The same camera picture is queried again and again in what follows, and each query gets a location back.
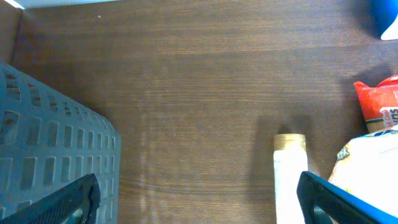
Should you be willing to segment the orange spaghetti packet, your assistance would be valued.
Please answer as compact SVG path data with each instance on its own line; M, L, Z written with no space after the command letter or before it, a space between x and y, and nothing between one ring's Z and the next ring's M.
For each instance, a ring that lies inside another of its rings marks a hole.
M370 133L397 125L397 75L393 75L370 87L355 82L359 104Z

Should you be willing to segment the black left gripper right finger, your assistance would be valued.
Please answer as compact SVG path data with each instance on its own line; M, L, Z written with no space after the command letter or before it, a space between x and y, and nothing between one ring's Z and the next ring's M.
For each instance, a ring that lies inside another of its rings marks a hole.
M319 176L303 171L297 197L306 224L309 223L397 223L394 217Z

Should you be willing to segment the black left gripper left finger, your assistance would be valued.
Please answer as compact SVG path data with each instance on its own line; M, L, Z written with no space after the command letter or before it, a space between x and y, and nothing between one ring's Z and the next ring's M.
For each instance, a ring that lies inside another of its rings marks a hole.
M94 174L86 174L54 193L1 220L1 223L95 224L101 193Z

